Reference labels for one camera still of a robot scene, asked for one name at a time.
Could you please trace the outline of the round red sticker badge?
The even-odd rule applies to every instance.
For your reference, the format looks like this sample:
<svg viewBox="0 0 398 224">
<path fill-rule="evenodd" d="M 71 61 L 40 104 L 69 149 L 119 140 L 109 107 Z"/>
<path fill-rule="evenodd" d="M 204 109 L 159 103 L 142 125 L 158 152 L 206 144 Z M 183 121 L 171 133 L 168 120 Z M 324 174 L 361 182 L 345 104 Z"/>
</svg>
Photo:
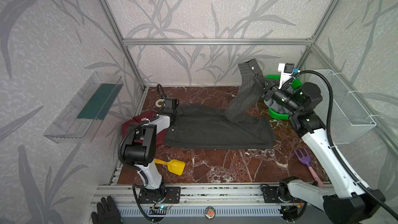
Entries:
<svg viewBox="0 0 398 224">
<path fill-rule="evenodd" d="M 216 215 L 216 211 L 213 207 L 209 206 L 205 209 L 204 215 L 208 220 L 212 220 Z"/>
</svg>

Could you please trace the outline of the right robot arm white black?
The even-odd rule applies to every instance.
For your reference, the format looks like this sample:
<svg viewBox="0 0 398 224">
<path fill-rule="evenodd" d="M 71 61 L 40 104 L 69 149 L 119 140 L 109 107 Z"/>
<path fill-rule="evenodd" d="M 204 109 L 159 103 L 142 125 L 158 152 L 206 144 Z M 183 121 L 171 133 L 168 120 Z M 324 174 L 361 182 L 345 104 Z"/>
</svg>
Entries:
<svg viewBox="0 0 398 224">
<path fill-rule="evenodd" d="M 316 71 L 329 93 L 326 122 L 314 112 L 322 101 L 320 88 L 313 83 L 304 83 L 291 94 L 277 86 L 275 79 L 254 75 L 253 81 L 260 89 L 261 97 L 273 99 L 292 114 L 289 121 L 304 143 L 312 150 L 329 177 L 330 186 L 315 186 L 300 179 L 287 182 L 290 196 L 299 198 L 325 212 L 334 224 L 356 224 L 371 218 L 382 207 L 394 218 L 398 214 L 386 203 L 380 190 L 370 186 L 354 171 L 333 142 L 331 122 L 333 111 L 333 89 L 325 76 Z"/>
</svg>

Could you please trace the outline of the white tape roll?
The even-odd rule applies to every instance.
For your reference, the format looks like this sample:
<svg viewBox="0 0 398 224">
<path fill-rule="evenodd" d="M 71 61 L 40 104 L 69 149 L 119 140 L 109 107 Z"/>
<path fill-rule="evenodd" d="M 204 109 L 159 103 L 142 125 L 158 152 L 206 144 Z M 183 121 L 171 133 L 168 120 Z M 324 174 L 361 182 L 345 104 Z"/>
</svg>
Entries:
<svg viewBox="0 0 398 224">
<path fill-rule="evenodd" d="M 163 99 L 159 99 L 155 102 L 155 105 L 157 108 L 161 108 L 164 105 L 164 100 Z"/>
</svg>

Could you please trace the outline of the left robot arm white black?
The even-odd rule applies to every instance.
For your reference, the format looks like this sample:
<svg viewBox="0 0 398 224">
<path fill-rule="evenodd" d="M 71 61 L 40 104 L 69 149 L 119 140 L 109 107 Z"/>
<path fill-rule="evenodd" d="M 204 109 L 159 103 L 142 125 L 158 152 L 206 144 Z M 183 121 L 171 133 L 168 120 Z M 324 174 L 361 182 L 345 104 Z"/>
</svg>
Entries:
<svg viewBox="0 0 398 224">
<path fill-rule="evenodd" d="M 166 186 L 155 162 L 157 135 L 175 124 L 179 100 L 168 97 L 160 84 L 157 85 L 157 92 L 162 100 L 158 113 L 133 125 L 118 148 L 119 161 L 135 169 L 143 181 L 140 186 L 133 185 L 138 205 L 176 204 L 180 201 L 181 188 Z"/>
</svg>

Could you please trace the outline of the dark grey striped shirt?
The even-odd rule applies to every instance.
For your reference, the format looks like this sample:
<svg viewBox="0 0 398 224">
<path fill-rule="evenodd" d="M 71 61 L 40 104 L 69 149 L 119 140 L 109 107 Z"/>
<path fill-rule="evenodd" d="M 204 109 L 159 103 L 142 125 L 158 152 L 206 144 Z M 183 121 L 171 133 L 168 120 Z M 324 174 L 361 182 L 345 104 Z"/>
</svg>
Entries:
<svg viewBox="0 0 398 224">
<path fill-rule="evenodd" d="M 246 112 L 260 100 L 263 91 L 253 80 L 263 76 L 256 59 L 238 65 L 241 86 L 226 109 L 186 104 L 164 139 L 164 145 L 192 149 L 271 149 L 276 140 L 269 120 Z"/>
</svg>

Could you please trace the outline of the black glove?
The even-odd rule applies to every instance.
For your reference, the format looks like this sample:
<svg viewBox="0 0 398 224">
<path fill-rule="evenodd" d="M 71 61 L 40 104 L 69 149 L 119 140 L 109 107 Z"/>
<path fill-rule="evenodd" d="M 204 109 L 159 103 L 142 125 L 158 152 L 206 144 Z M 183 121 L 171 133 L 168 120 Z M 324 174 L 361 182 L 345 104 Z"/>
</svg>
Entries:
<svg viewBox="0 0 398 224">
<path fill-rule="evenodd" d="M 96 205 L 96 212 L 91 213 L 93 224 L 123 224 L 120 212 L 111 196 L 102 197 Z"/>
</svg>

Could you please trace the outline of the green plastic basket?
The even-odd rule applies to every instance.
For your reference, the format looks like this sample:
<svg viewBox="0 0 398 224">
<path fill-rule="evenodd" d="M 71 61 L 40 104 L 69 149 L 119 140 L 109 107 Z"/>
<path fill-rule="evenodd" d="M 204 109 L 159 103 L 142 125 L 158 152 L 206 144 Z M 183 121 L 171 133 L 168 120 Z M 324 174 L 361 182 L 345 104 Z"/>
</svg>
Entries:
<svg viewBox="0 0 398 224">
<path fill-rule="evenodd" d="M 299 87 L 302 86 L 302 83 L 300 80 L 295 79 L 292 84 L 289 86 L 287 89 L 288 92 L 293 92 Z M 268 101 L 264 100 L 264 104 L 268 107 L 269 110 L 269 115 L 273 119 L 282 119 L 282 120 L 288 120 L 289 115 L 291 115 L 291 112 L 286 109 L 283 106 L 278 105 L 273 99 L 270 99 Z"/>
</svg>

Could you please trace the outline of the purple pink toy tool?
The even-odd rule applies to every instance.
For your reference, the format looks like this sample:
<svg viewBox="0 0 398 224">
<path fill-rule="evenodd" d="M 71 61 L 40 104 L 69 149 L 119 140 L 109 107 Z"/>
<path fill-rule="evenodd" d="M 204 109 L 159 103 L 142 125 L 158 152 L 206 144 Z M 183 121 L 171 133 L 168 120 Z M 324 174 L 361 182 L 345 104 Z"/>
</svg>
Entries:
<svg viewBox="0 0 398 224">
<path fill-rule="evenodd" d="M 321 181 L 320 177 L 318 176 L 318 174 L 315 172 L 315 170 L 311 166 L 311 157 L 309 155 L 308 150 L 306 148 L 298 149 L 298 150 L 295 150 L 294 153 L 296 154 L 296 156 L 299 159 L 299 161 L 302 164 L 307 166 L 307 168 L 310 171 L 313 179 L 317 183 L 317 186 L 320 187 L 320 188 L 324 188 L 323 182 Z"/>
</svg>

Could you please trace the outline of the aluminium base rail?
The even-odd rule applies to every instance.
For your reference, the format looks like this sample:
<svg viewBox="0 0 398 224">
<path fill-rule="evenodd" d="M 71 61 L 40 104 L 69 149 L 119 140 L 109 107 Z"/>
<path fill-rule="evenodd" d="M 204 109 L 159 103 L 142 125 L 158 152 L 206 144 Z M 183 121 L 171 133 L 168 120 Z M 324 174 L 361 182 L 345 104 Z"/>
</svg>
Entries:
<svg viewBox="0 0 398 224">
<path fill-rule="evenodd" d="M 154 204 L 138 205 L 133 188 L 127 185 L 99 186 L 91 201 L 94 209 L 102 197 L 111 196 L 122 217 L 143 217 L 151 219 L 165 217 L 205 217 L 209 206 L 216 211 L 215 217 L 282 217 L 299 213 L 304 206 L 323 209 L 325 196 L 338 196 L 343 199 L 351 194 L 347 187 L 339 189 L 332 184 L 319 188 L 301 180 L 294 180 L 283 193 L 277 184 L 180 184 L 167 185 L 180 187 L 180 201 L 168 205 L 167 211 L 153 211 Z"/>
</svg>

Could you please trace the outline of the yellow toy shovel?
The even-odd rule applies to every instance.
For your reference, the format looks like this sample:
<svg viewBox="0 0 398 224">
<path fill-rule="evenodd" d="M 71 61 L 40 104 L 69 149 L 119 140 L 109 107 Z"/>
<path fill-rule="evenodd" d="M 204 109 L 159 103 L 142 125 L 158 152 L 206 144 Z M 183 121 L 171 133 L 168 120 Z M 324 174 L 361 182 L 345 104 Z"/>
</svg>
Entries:
<svg viewBox="0 0 398 224">
<path fill-rule="evenodd" d="M 183 174 L 185 163 L 179 160 L 163 161 L 160 159 L 154 159 L 155 164 L 161 164 L 167 166 L 169 172 L 181 176 Z"/>
</svg>

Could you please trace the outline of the small green circuit board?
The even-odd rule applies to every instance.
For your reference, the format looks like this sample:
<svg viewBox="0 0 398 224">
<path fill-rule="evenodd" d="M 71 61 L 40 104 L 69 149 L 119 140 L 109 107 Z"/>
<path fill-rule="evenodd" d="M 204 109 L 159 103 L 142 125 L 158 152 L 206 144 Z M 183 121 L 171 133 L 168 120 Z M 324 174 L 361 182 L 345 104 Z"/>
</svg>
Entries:
<svg viewBox="0 0 398 224">
<path fill-rule="evenodd" d="M 153 211 L 167 211 L 168 209 L 169 209 L 168 205 L 160 205 L 160 206 L 155 205 L 152 207 Z"/>
</svg>

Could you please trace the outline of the clear plastic wall tray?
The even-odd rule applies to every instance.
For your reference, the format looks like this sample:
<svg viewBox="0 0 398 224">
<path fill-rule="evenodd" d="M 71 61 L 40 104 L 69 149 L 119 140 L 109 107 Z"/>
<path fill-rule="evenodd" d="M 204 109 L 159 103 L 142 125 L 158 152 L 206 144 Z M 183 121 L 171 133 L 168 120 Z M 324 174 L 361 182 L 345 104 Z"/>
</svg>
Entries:
<svg viewBox="0 0 398 224">
<path fill-rule="evenodd" d="M 57 144 L 91 143 L 123 85 L 120 75 L 93 72 L 44 137 Z"/>
</svg>

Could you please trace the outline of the maroon folded shirt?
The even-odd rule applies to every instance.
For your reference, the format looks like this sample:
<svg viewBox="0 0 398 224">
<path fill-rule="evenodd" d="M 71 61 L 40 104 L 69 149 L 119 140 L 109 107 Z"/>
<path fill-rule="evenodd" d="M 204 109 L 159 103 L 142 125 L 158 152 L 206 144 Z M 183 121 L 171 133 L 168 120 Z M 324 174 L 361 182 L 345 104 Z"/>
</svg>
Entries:
<svg viewBox="0 0 398 224">
<path fill-rule="evenodd" d="M 144 119 L 152 119 L 154 118 L 156 115 L 155 111 L 146 111 L 143 112 L 142 114 L 133 117 L 131 120 L 126 121 L 123 125 L 122 125 L 122 137 L 124 137 L 126 135 L 126 133 L 133 128 L 134 125 L 142 122 Z M 164 143 L 164 139 L 165 136 L 167 134 L 167 129 L 162 130 L 160 133 L 157 134 L 157 139 L 156 139 L 156 145 L 157 146 L 161 146 Z"/>
</svg>

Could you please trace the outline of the light grey shirt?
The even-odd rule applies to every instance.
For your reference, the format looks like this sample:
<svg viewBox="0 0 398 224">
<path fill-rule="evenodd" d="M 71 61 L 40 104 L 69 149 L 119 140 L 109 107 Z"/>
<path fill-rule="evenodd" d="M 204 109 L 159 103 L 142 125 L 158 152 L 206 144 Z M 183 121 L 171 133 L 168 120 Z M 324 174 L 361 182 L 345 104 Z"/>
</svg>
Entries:
<svg viewBox="0 0 398 224">
<path fill-rule="evenodd" d="M 292 111 L 288 110 L 284 106 L 279 105 L 275 100 L 270 99 L 269 101 L 264 101 L 264 104 L 272 109 L 274 112 L 279 114 L 292 114 Z"/>
</svg>

